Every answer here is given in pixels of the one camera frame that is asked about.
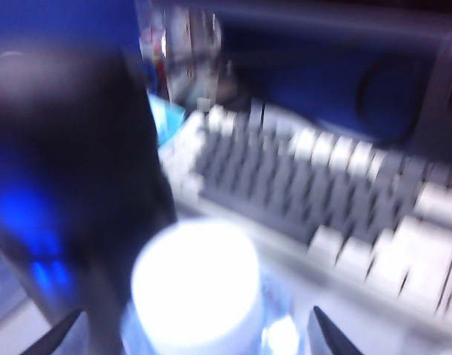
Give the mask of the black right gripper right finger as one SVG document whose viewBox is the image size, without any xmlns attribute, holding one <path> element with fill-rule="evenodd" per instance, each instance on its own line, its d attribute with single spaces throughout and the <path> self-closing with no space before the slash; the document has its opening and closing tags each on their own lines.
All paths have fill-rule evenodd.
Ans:
<svg viewBox="0 0 452 355">
<path fill-rule="evenodd" d="M 310 311 L 308 338 L 311 354 L 362 355 L 354 343 L 318 306 Z"/>
</svg>

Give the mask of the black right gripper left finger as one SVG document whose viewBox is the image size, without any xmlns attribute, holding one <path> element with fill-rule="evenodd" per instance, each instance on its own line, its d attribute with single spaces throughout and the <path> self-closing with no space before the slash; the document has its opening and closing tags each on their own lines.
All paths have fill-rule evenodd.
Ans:
<svg viewBox="0 0 452 355">
<path fill-rule="evenodd" d="M 53 354 L 65 339 L 68 332 L 80 317 L 81 309 L 75 309 L 63 320 L 52 327 L 44 336 L 34 342 L 29 348 L 22 352 L 22 355 L 48 355 Z"/>
</svg>

